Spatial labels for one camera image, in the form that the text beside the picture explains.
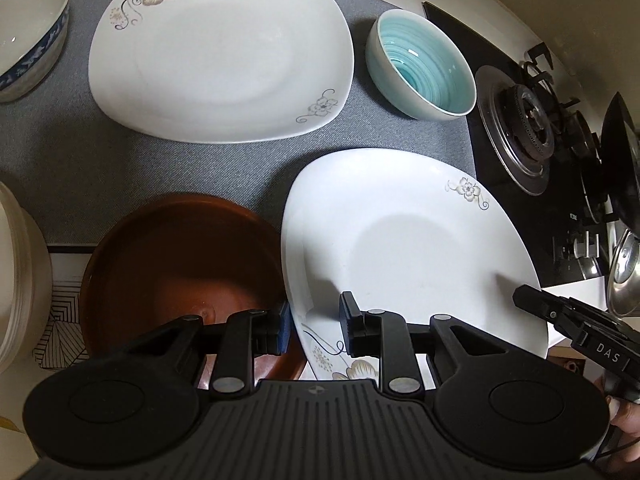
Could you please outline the person's right hand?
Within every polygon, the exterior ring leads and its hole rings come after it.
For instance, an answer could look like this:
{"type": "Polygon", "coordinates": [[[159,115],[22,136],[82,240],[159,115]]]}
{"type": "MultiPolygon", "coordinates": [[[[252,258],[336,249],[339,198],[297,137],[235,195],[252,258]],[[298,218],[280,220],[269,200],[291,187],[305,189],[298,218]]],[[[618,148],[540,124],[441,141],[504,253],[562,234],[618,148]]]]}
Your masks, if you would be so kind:
{"type": "Polygon", "coordinates": [[[607,396],[610,424],[620,430],[618,445],[627,444],[639,437],[640,408],[638,404],[607,396]]]}

